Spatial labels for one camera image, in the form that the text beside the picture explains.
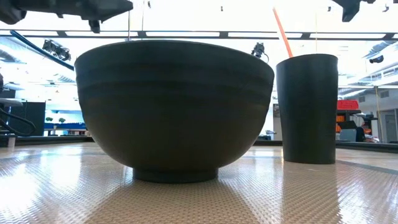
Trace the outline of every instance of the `drinking straw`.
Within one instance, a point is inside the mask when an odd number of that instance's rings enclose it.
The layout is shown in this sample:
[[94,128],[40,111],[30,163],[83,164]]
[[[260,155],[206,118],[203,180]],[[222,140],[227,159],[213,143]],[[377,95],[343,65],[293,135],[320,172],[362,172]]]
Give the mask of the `drinking straw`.
[[130,31],[131,31],[131,11],[129,11],[129,22],[128,22],[128,37],[127,37],[127,41],[130,41]]
[[315,11],[315,53],[318,53],[318,13]]
[[272,11],[274,12],[275,20],[278,25],[279,35],[281,36],[281,38],[279,37],[279,39],[283,41],[283,43],[286,47],[287,53],[289,55],[289,58],[292,58],[293,57],[292,49],[290,49],[289,41],[287,40],[284,28],[282,27],[282,23],[280,22],[278,12],[276,11],[275,7],[272,8]]

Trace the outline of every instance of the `red object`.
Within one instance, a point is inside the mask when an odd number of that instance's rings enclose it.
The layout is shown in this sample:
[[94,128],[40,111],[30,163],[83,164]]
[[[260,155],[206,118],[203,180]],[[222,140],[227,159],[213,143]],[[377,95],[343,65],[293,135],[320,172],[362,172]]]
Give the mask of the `red object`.
[[358,110],[359,104],[356,100],[339,100],[337,102],[338,110]]

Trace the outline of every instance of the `black cup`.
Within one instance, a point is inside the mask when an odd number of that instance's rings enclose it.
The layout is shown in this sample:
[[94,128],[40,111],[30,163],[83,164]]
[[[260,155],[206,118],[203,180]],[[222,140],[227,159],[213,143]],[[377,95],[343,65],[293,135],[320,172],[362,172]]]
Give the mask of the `black cup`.
[[337,62],[333,55],[311,54],[277,65],[285,161],[335,163]]

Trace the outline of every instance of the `ceiling light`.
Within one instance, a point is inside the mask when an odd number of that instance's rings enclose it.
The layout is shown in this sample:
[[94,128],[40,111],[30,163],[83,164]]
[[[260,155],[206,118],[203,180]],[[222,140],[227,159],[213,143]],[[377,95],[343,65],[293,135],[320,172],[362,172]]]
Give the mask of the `ceiling light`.
[[9,30],[0,30],[0,35],[11,35]]
[[219,37],[219,32],[146,32],[148,37]]
[[17,30],[20,35],[58,36],[57,31]]
[[[68,36],[82,36],[82,37],[127,37],[127,31],[101,31],[100,34],[95,34],[91,31],[66,31]],[[131,37],[138,36],[137,32],[130,32]]]
[[64,83],[64,82],[29,82],[32,85],[62,85],[62,86],[76,86],[76,83]]
[[365,91],[366,91],[366,90],[354,91],[354,92],[351,92],[351,93],[347,93],[347,94],[343,95],[342,97],[343,97],[343,98],[347,98],[347,97],[351,97],[351,96],[356,96],[356,95],[358,95],[358,94],[360,94],[360,93],[364,93]]
[[[301,33],[285,33],[287,38],[301,38],[303,34]],[[279,35],[276,32],[266,33],[266,32],[230,32],[228,37],[268,37],[268,38],[278,38]]]
[[338,88],[370,89],[370,88],[374,88],[374,86],[339,85]]
[[386,34],[311,34],[310,38],[336,38],[336,39],[380,39]]
[[396,89],[396,88],[398,88],[398,85],[383,85],[383,86],[378,86],[378,88],[391,88],[391,89]]

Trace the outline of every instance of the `black bowl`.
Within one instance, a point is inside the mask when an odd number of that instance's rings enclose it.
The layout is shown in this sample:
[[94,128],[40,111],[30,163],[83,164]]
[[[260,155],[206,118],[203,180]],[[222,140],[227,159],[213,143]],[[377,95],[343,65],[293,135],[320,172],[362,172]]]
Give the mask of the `black bowl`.
[[75,64],[88,130],[113,159],[152,182],[199,182],[258,137],[274,72],[217,45],[138,40],[105,45]]

